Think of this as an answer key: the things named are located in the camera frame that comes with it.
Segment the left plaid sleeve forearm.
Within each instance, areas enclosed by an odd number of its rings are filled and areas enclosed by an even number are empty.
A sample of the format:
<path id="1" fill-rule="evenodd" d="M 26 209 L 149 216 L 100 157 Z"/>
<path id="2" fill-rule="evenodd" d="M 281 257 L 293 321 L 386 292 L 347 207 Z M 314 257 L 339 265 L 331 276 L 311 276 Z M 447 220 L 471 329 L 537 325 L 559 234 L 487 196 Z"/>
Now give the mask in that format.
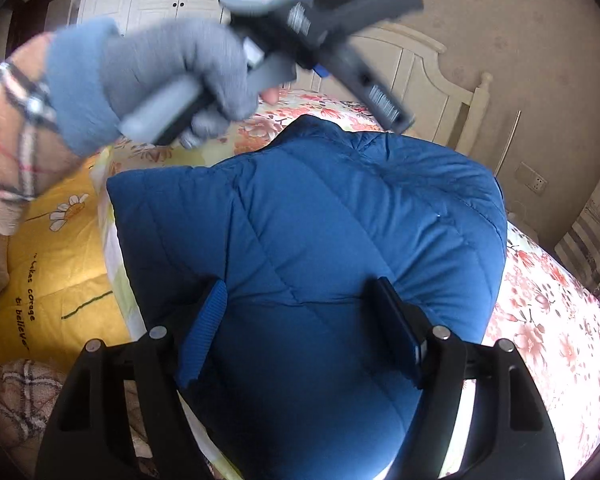
<path id="1" fill-rule="evenodd" d="M 50 104 L 45 57 L 53 35 L 38 35 L 0 63 L 0 293 L 9 281 L 7 241 L 30 203 L 83 159 L 67 148 Z"/>

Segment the left grey gloved hand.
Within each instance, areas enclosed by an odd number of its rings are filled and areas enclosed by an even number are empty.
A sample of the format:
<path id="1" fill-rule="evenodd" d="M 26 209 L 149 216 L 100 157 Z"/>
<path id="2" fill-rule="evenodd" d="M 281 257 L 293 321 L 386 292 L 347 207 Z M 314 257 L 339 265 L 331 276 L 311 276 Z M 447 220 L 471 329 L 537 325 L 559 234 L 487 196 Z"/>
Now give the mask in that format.
<path id="1" fill-rule="evenodd" d="M 124 116 L 186 73 L 218 103 L 190 123 L 203 139 L 222 136 L 231 122 L 251 117 L 260 102 L 279 98 L 276 87 L 248 87 L 242 42 L 228 26 L 205 18 L 167 20 L 125 36 L 110 18 L 66 27 L 50 40 L 44 78 L 62 140 L 85 158 L 114 143 Z"/>

